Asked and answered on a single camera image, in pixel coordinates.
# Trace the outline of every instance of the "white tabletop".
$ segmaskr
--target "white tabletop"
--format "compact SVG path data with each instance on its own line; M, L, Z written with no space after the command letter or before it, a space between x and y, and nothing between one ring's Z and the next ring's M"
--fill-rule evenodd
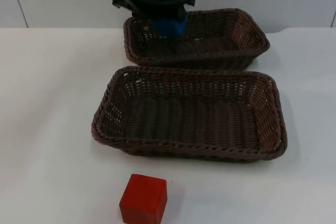
M92 116L129 62L119 29L0 29L0 223L119 224L132 173L167 180L163 224L336 223L336 29L269 34L288 149L230 164L127 155Z

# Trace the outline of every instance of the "red wooden block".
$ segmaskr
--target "red wooden block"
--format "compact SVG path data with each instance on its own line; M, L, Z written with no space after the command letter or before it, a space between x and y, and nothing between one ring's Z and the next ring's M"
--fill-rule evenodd
M160 224L166 203L164 179L132 174L119 206L127 224Z

